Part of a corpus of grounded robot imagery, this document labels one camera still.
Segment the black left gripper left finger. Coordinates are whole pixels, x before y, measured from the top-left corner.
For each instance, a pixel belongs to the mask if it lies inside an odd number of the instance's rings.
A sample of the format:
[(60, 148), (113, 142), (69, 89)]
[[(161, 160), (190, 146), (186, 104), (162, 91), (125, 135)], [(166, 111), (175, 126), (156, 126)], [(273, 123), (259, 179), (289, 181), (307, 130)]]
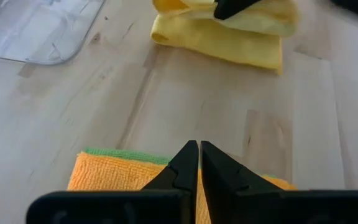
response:
[(26, 224), (195, 224), (198, 163), (197, 142), (188, 141), (142, 189), (45, 194)]

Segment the clear plastic bin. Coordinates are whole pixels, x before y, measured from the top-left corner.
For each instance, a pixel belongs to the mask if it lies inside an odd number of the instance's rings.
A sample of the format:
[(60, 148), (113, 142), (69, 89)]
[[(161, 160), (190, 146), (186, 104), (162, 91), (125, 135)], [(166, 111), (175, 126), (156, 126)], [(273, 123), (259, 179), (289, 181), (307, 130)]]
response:
[(0, 0), (0, 58), (56, 65), (82, 48), (105, 0)]

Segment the orange microfiber towel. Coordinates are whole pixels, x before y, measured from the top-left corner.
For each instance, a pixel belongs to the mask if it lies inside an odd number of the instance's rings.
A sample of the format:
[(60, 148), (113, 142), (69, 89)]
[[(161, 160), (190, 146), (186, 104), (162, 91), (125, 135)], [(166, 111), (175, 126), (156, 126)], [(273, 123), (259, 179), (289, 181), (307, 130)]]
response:
[(165, 166), (81, 152), (77, 155), (67, 189), (140, 190)]

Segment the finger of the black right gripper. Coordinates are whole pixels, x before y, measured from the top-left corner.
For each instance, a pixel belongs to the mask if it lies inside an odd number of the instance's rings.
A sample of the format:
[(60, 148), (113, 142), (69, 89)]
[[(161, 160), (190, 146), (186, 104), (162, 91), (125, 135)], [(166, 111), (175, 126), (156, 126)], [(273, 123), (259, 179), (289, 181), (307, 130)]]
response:
[(214, 0), (216, 8), (214, 17), (220, 20), (226, 20), (239, 12), (247, 9), (260, 0)]

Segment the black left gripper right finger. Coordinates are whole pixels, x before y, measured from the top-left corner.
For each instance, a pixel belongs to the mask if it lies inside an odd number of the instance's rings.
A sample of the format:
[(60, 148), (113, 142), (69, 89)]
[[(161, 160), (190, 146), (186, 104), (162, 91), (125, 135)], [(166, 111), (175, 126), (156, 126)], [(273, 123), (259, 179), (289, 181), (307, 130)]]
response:
[(201, 142), (212, 224), (358, 224), (358, 190), (283, 190)]

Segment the yellow microfiber towel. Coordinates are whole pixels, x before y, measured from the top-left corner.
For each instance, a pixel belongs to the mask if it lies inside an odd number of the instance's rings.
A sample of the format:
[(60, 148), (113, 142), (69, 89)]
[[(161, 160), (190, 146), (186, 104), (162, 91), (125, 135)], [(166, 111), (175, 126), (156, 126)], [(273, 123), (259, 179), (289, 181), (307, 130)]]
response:
[(228, 62), (282, 72), (282, 39), (296, 32), (294, 0), (260, 0), (238, 14), (214, 17), (214, 0), (152, 0), (151, 39)]

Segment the bright green microfiber towel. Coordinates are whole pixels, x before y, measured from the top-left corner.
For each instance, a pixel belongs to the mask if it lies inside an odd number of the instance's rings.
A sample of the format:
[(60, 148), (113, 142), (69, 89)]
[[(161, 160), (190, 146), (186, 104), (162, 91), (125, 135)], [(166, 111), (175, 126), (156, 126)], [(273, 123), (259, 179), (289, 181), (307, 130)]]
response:
[(146, 152), (128, 151), (128, 150), (120, 150), (120, 149), (103, 149), (103, 148), (87, 147), (85, 149), (85, 153), (96, 155), (96, 156), (118, 157), (126, 160), (148, 162), (156, 165), (167, 165), (171, 160), (170, 157), (158, 156)]

